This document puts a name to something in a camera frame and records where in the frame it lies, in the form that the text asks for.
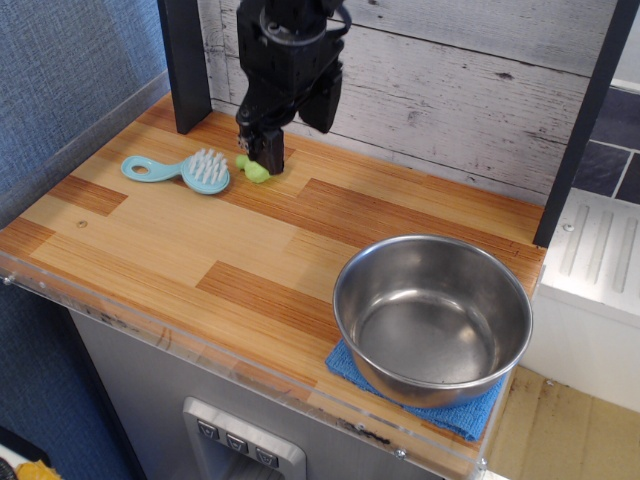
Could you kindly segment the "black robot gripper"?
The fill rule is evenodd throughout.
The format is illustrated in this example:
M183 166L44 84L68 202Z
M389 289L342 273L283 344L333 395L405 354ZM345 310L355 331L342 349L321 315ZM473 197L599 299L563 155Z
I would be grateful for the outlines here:
M298 116L326 134L334 123L350 15L342 1L242 1L236 17L249 82L236 115L240 145L269 174L281 174L282 127Z

